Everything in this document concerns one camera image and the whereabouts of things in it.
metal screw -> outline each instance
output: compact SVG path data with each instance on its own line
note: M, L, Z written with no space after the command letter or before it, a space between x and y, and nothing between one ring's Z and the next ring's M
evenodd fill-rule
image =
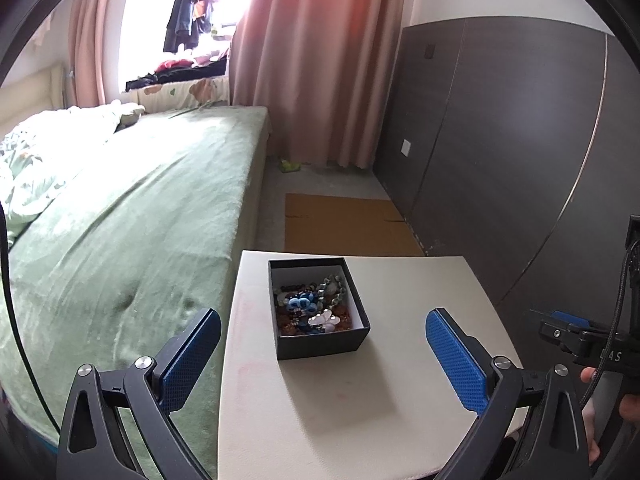
M569 373L569 370L564 365L556 365L556 367L554 368L554 371L556 372L556 374L562 377L565 377L565 375Z
M149 368L151 366L151 357L148 355L143 355L136 359L136 368L140 370L144 370L145 368Z
M500 370L507 370L508 368L511 368L511 361L509 361L505 356L498 355L498 357L494 359L494 365L500 368Z
M82 365L78 368L78 375L80 377L85 377L91 373L91 370L93 370L93 368L91 368L91 365Z

floor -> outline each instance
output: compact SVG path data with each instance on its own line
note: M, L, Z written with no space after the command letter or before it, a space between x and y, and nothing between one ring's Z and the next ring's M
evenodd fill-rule
M284 199L287 193L389 200L370 170L304 165L295 173L282 173L278 169L278 159L269 157L264 168L260 194L255 246L257 250L284 250Z

pink curtain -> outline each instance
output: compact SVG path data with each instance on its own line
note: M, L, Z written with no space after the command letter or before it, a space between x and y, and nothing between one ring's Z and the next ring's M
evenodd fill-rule
M69 20L72 98L79 107L105 104L102 78L104 20L108 0L73 0Z
M267 106L271 153L366 168L404 0L252 0L230 55L237 105Z

cable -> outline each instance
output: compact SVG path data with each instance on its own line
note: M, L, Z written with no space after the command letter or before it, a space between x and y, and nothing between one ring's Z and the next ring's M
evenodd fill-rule
M20 339L20 333L18 332L18 322L15 319L15 311L14 311L14 300L11 298L11 282L9 280L9 241L6 237L6 219L4 218L4 209L2 208L2 204L0 204L0 272L2 272L2 291L4 292L4 302L6 303L6 310L9 314L9 323L11 324L11 331L14 333L15 344L18 347L18 352L20 352L20 357L22 358L22 363L27 370L27 374L29 375L29 379L31 380L31 385L40 400L42 405L42 409L49 417L53 427L60 434L60 427L56 422L56 419L53 418L53 414L51 410L47 406L47 401L44 400L44 396L40 391L40 387L38 386L38 381L36 380L35 375L33 374L33 370L31 369L31 364L29 363L29 359L27 357L27 352L24 351L24 346L22 346L22 341Z
M616 300L616 309L613 312L613 321L611 322L611 328L609 329L609 336L607 337L607 343L604 347L602 354L600 355L600 362L598 363L598 368L596 368L595 373L591 377L591 382L589 383L589 387L587 391L584 393L582 398L580 399L580 409L582 410L591 399L596 386L598 386L598 382L600 382L600 377L602 376L602 372L604 371L605 363L607 362L607 357L611 352L611 347L613 346L613 339L618 332L618 325L620 324L620 316L622 315L622 304L625 302L625 290L626 290L626 274L629 269L629 264L631 262L631 254L634 249L638 245L640 240L636 240L629 248L626 250L625 261L622 263L622 270L620 271L620 284L618 286L618 298Z

blue gripper pad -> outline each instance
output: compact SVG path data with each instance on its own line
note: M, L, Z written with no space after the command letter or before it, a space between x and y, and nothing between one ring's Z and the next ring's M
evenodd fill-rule
M460 402L470 412L482 415L489 402L486 375L439 312L428 314L425 329L427 341Z
M581 328L589 328L591 326L591 323L589 323L588 319L584 319L583 317L572 316L572 314L567 314L566 312L561 312L559 310L553 311L551 313L551 317L555 317L560 321L564 321L565 323L571 323Z
M184 406L211 354L220 341L222 324L215 311L193 331L161 379L160 409L176 412Z

